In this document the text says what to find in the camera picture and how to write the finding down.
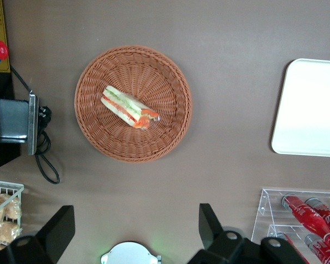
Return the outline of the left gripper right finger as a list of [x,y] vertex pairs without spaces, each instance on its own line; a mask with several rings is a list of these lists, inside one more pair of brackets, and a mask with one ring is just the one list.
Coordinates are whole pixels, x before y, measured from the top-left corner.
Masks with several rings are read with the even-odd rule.
[[305,263],[286,240],[266,237],[259,244],[239,232],[223,228],[208,203],[199,205],[199,234],[203,249],[191,263]]

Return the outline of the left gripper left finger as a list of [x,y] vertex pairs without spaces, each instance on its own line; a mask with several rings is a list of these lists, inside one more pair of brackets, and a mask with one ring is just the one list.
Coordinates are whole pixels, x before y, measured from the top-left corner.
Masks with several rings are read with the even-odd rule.
[[58,263],[74,235],[74,206],[62,206],[36,234],[20,236],[1,250],[0,263]]

